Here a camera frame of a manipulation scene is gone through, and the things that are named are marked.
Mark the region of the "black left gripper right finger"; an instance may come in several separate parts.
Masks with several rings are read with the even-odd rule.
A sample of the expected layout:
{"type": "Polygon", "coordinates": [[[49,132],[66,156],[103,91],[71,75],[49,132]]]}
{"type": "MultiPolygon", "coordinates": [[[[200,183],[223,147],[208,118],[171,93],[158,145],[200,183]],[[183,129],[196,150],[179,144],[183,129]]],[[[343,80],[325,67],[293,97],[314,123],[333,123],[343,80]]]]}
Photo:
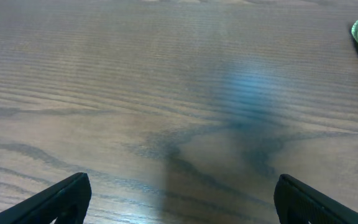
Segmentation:
{"type": "Polygon", "coordinates": [[[358,213],[302,181],[280,175],[273,200],[281,224],[358,224],[358,213]]]}

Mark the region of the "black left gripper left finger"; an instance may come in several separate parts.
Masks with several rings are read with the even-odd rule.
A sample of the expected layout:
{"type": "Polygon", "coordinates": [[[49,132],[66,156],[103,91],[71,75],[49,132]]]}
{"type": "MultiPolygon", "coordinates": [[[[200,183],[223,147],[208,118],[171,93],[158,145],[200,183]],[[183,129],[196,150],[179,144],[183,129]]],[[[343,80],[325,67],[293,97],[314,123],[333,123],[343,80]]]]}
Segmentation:
{"type": "Polygon", "coordinates": [[[0,212],[0,224],[83,224],[91,194],[88,175],[78,172],[0,212]]]}

